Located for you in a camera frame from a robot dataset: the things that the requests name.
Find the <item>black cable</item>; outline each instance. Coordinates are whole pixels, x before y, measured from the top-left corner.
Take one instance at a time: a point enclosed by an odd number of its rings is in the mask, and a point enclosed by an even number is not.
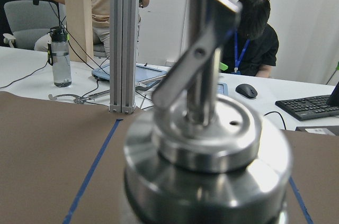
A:
[[[106,59],[100,64],[100,68],[104,64],[104,62],[106,62],[108,59],[109,59],[109,56],[107,56]]]
[[[286,124],[285,124],[284,118],[282,117],[282,115],[281,115],[278,111],[271,111],[271,112],[268,112],[268,113],[264,114],[264,116],[266,116],[266,115],[268,115],[268,114],[272,114],[272,113],[277,113],[277,114],[280,116],[280,118],[281,118],[281,120],[282,120],[282,123],[284,124],[284,129],[286,130]]]
[[[64,20],[66,19],[66,16],[64,16],[64,19],[61,21],[61,24],[63,25]]]
[[[331,79],[333,78],[334,74],[337,72],[337,70],[335,69],[333,74],[331,75],[331,77],[328,79],[328,81],[326,82],[326,85],[328,85],[329,81],[331,81]]]
[[[19,79],[17,79],[17,80],[14,80],[14,81],[12,81],[11,83],[9,83],[8,85],[5,85],[5,86],[2,86],[2,87],[0,87],[0,89],[2,89],[2,88],[6,88],[6,87],[8,87],[8,86],[10,86],[10,85],[12,85],[13,83],[15,83],[15,82],[18,82],[18,81],[20,81],[20,80],[23,80],[23,79],[25,79],[25,78],[27,78],[27,77],[29,77],[29,76],[32,76],[35,72],[37,72],[37,71],[39,71],[39,70],[41,70],[41,69],[43,69],[43,68],[45,68],[46,67],[46,65],[47,65],[47,61],[46,61],[46,64],[43,66],[43,67],[41,67],[41,68],[39,68],[39,69],[37,69],[37,70],[35,70],[35,71],[33,71],[31,74],[29,74],[29,75],[27,75],[27,76],[24,76],[24,77],[22,77],[22,78],[19,78]]]
[[[87,94],[89,94],[89,93],[91,93],[91,92],[97,90],[98,88],[99,88],[99,79],[96,80],[96,89],[93,89],[93,90],[89,91],[88,93],[85,93],[85,94],[84,94],[83,96],[81,96],[81,97],[84,97],[85,95],[87,95]]]
[[[105,105],[105,104],[100,104],[100,103],[94,103],[94,102],[88,102],[88,101],[85,101],[85,102],[88,103],[88,104],[107,106],[107,105]]]
[[[68,45],[71,48],[71,50],[73,50],[73,52],[75,53],[75,55],[81,60],[83,61],[84,64],[86,64],[87,66],[89,66],[89,68],[94,69],[91,65],[89,65],[88,63],[85,62],[85,60],[83,58],[80,57],[80,55],[78,55],[78,53],[73,49],[73,47],[71,46],[71,44],[68,41]]]
[[[141,110],[145,110],[145,109],[148,109],[148,108],[150,108],[150,107],[154,107],[154,105],[152,105],[152,106],[147,106],[147,107],[144,107],[143,109],[141,109]]]
[[[83,50],[83,52],[89,57],[90,60],[92,60],[92,62],[94,62],[99,68],[101,68],[101,66],[99,64],[96,63],[96,61],[87,54],[87,52],[83,49],[83,47],[79,44],[79,42],[73,37],[73,35],[69,32],[69,30],[67,29],[67,26],[66,26],[66,30],[67,32],[69,33],[69,35],[74,39],[74,41],[78,44],[78,46]],[[73,52],[77,55],[77,57],[80,58],[80,56],[75,52],[75,50],[72,48]]]
[[[58,21],[59,21],[59,26],[62,25],[61,21],[60,21],[60,10],[59,10],[59,6],[57,5],[57,9],[58,9],[58,14],[54,11],[53,6],[51,5],[51,2],[48,1],[49,6],[51,7],[52,11],[54,12],[54,15],[57,17]]]
[[[141,93],[139,93],[139,92],[137,92],[137,91],[136,91],[136,93],[139,94],[139,95],[141,95],[143,98],[147,99],[148,101],[152,101],[150,98],[147,98],[146,96],[142,95]]]

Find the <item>brown mat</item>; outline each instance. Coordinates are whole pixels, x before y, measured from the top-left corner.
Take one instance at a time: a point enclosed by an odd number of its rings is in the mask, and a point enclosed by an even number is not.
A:
[[[62,223],[116,119],[114,133],[71,223],[119,223],[126,131],[135,116],[99,105],[0,92],[0,223]],[[284,131],[293,180],[314,223],[338,223],[339,137]],[[290,224],[307,221],[288,187]]]

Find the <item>white desk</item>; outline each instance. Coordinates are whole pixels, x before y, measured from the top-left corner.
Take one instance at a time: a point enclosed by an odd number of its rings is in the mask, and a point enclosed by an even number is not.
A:
[[[94,57],[94,60],[99,65],[105,61],[105,59],[98,59],[96,57]],[[0,87],[43,67],[46,61],[46,52],[0,47]],[[91,60],[88,64],[93,68],[98,67],[98,65]],[[59,94],[76,94],[82,96],[96,88],[96,79],[92,76],[92,69],[83,62],[71,61],[71,74],[72,84],[70,86],[57,87],[53,83],[52,67],[47,64],[44,69],[34,73],[32,76],[18,81],[7,88],[2,88],[0,91],[10,92],[21,97],[48,100],[49,94],[52,94],[53,96]],[[106,91],[109,88],[109,82],[100,81],[99,88],[90,94]],[[71,103],[73,102],[73,99],[74,98],[71,96],[58,98],[59,101]],[[140,107],[143,98],[136,94],[135,99],[136,105]],[[100,97],[90,102],[109,106],[110,96]],[[150,105],[152,105],[152,103],[145,100],[142,107]]]
[[[47,54],[45,52],[0,47],[0,87],[42,67],[46,60]],[[95,58],[95,61],[100,64],[104,59]],[[93,68],[97,68],[97,65],[92,61],[90,61],[89,64]],[[52,94],[53,96],[58,94],[77,94],[82,96],[96,88],[96,80],[91,74],[92,69],[87,67],[84,63],[71,62],[71,71],[72,84],[69,87],[56,87],[53,84],[52,68],[50,65],[47,65],[46,68],[34,73],[32,76],[16,82],[7,88],[0,89],[0,91],[7,91],[22,97],[48,100],[48,94]],[[297,126],[332,126],[339,124],[339,118],[337,117],[298,121],[274,104],[276,100],[330,94],[333,91],[334,86],[230,74],[220,74],[219,82],[228,85],[230,97],[252,107],[262,115],[270,111],[280,112],[288,130],[295,130]],[[235,88],[241,83],[247,83],[254,86],[258,91],[257,98],[248,100],[236,93]],[[109,82],[99,82],[99,88],[94,93],[107,89],[109,89]],[[109,98],[109,95],[98,98],[95,100],[95,103],[109,105]],[[68,96],[61,97],[58,100],[73,102],[73,98]],[[136,105],[140,106],[141,102],[142,97],[136,95]],[[145,100],[142,107],[150,105],[151,103]],[[283,129],[282,120],[278,114],[269,114],[267,118],[278,128]]]

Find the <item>office chair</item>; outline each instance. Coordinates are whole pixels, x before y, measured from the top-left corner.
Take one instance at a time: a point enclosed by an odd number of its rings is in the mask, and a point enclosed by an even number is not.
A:
[[[4,42],[10,47],[33,50],[40,37],[59,25],[51,6],[57,13],[56,4],[46,1],[40,1],[38,6],[31,0],[5,3],[4,10],[13,35],[4,33]]]
[[[106,58],[107,57],[103,43],[93,45],[93,55],[97,56],[99,58],[102,58],[102,57]]]

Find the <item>black keyboard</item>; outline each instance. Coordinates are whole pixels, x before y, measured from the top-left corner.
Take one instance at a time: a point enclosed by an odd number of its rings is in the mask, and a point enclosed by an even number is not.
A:
[[[339,115],[339,106],[329,106],[326,104],[329,96],[320,95],[276,101],[275,104],[300,121]]]

